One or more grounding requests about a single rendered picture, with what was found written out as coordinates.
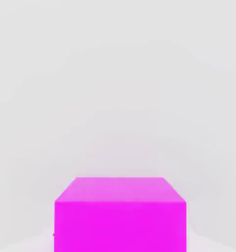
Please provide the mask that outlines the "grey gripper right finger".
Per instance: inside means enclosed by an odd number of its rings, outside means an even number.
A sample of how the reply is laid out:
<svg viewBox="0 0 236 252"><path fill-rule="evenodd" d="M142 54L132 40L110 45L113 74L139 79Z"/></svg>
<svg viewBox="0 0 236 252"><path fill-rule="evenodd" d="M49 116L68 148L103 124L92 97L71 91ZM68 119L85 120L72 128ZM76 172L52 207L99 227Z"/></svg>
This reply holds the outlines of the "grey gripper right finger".
<svg viewBox="0 0 236 252"><path fill-rule="evenodd" d="M196 234L188 223L187 252L236 252L236 249Z"/></svg>

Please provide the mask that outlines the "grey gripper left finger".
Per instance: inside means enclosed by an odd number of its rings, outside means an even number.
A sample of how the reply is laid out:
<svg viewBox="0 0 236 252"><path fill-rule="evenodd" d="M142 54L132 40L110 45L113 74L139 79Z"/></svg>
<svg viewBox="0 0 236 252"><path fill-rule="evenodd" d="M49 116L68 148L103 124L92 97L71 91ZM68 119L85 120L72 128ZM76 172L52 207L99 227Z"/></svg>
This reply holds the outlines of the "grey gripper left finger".
<svg viewBox="0 0 236 252"><path fill-rule="evenodd" d="M54 252L53 227L45 227L34 233L23 230L16 238L0 249L0 252Z"/></svg>

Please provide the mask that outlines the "small magenta cube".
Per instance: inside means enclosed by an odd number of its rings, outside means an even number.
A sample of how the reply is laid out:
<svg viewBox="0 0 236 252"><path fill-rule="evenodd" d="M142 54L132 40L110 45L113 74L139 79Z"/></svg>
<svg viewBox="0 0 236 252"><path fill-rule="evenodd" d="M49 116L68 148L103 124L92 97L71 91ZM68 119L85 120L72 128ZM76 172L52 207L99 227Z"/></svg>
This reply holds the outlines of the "small magenta cube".
<svg viewBox="0 0 236 252"><path fill-rule="evenodd" d="M76 178L55 200L54 252L187 252L186 201L161 177Z"/></svg>

